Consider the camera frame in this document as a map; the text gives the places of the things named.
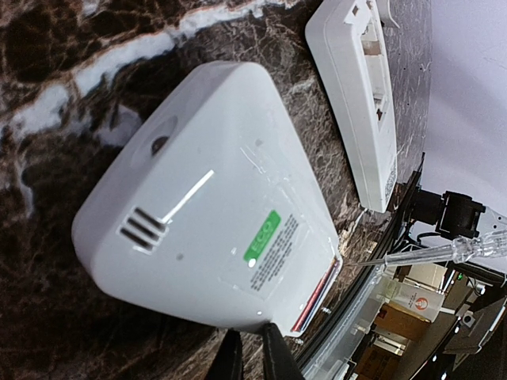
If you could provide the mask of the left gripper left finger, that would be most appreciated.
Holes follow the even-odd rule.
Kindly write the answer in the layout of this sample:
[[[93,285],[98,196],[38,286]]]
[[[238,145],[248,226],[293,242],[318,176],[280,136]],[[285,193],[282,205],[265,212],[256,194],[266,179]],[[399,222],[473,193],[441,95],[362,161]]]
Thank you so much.
[[[239,332],[227,331],[208,370],[208,379],[242,379],[242,341]]]

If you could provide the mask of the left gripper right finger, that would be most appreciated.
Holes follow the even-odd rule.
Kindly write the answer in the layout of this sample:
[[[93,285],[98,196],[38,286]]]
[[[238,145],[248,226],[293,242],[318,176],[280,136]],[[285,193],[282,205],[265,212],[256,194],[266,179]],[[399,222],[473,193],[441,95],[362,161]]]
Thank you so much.
[[[304,380],[280,330],[274,323],[262,327],[263,371],[265,379]]]

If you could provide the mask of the small white remote control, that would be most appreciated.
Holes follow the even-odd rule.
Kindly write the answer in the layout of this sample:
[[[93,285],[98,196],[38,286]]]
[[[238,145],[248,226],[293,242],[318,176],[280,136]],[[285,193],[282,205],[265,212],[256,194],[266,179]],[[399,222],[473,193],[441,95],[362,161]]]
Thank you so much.
[[[292,333],[338,235],[269,72],[194,69],[106,170],[76,214],[76,256],[97,286],[149,310]]]

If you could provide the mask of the clear handle screwdriver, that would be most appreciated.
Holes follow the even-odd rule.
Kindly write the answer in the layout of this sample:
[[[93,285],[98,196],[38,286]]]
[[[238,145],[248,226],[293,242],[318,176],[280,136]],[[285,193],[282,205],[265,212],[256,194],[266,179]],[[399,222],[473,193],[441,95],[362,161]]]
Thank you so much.
[[[474,258],[506,256],[506,230],[498,230],[481,237],[457,237],[448,245],[415,251],[392,253],[383,258],[363,262],[349,262],[346,266],[369,267],[376,265],[406,266],[452,261],[462,264]]]

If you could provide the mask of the long white remote control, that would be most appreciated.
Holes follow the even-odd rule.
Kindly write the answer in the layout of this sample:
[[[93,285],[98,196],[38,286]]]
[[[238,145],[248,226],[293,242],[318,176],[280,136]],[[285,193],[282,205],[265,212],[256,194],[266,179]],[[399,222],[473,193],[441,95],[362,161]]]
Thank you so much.
[[[321,3],[305,37],[343,140],[362,207],[383,213],[397,180],[387,49],[375,1]]]

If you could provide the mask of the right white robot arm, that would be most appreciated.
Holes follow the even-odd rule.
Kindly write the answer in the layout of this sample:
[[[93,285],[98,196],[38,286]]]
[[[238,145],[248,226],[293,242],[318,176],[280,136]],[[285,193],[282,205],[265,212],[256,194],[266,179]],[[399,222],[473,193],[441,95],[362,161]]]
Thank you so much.
[[[413,198],[410,217],[415,222],[435,226],[433,232],[417,236],[419,244],[423,238],[478,238],[506,229],[504,215],[474,201],[470,196],[450,191],[438,195],[419,189]]]

